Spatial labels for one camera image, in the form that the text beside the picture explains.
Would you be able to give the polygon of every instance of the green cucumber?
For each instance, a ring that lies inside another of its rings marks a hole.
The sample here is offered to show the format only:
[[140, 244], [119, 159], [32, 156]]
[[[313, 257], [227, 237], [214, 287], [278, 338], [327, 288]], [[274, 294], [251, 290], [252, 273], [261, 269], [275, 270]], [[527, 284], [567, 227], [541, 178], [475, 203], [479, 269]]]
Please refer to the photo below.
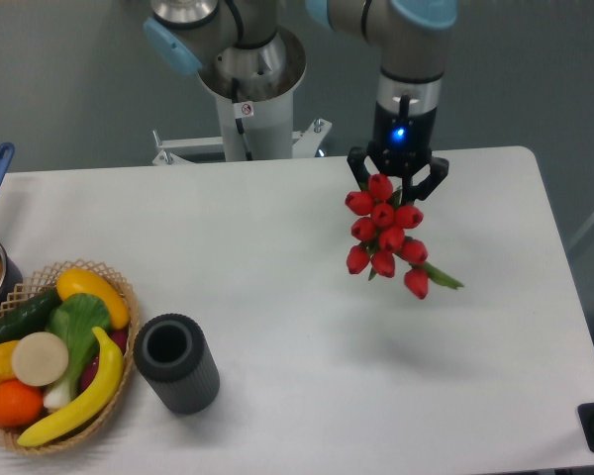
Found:
[[0, 319], [0, 343], [42, 332], [50, 312], [61, 305], [57, 289], [52, 287], [23, 302]]

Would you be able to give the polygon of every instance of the yellow banana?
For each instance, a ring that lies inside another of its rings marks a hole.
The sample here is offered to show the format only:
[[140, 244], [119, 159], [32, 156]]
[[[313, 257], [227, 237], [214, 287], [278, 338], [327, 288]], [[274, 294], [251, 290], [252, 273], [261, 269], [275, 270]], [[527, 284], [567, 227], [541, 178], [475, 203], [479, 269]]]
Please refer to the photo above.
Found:
[[90, 386], [74, 401], [27, 428], [18, 438], [23, 447], [37, 447], [80, 427], [115, 395], [123, 375], [123, 354], [103, 329], [92, 329], [99, 341], [99, 369]]

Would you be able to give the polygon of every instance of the floor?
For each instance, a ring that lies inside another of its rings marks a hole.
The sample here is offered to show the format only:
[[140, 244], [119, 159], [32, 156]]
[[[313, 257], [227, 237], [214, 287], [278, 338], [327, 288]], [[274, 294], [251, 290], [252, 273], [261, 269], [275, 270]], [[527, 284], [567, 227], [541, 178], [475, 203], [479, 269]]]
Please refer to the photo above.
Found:
[[[308, 53], [295, 127], [333, 122], [327, 152], [346, 154], [370, 136], [378, 51], [332, 41], [301, 1], [282, 3]], [[148, 165], [153, 129], [219, 134], [197, 78], [147, 44], [149, 13], [146, 0], [0, 1], [0, 142], [18, 148], [13, 171]], [[502, 145], [535, 153], [567, 242], [594, 209], [594, 0], [460, 0], [433, 147]], [[569, 262], [594, 340], [594, 242]]]

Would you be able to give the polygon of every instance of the blue led light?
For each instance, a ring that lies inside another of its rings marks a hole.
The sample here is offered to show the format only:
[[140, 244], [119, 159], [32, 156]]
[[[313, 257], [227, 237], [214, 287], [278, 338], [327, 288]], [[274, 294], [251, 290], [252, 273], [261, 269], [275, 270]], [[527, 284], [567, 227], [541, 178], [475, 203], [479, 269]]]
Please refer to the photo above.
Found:
[[405, 133], [407, 131], [405, 131], [404, 128], [399, 127], [398, 129], [394, 129], [394, 131], [392, 132], [392, 141], [394, 143], [402, 143], [402, 141], [405, 139]]

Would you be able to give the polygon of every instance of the bok choy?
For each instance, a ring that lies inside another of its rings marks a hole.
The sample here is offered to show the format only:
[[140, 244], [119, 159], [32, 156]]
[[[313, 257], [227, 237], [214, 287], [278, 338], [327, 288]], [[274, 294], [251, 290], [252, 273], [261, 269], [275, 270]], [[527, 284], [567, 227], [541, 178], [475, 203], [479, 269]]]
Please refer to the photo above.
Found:
[[110, 330], [110, 314], [94, 295], [75, 294], [67, 298], [49, 317], [47, 332], [59, 336], [68, 347], [68, 367], [61, 378], [47, 387], [44, 405], [50, 411], [66, 406], [77, 397], [81, 373], [98, 352], [92, 329]]

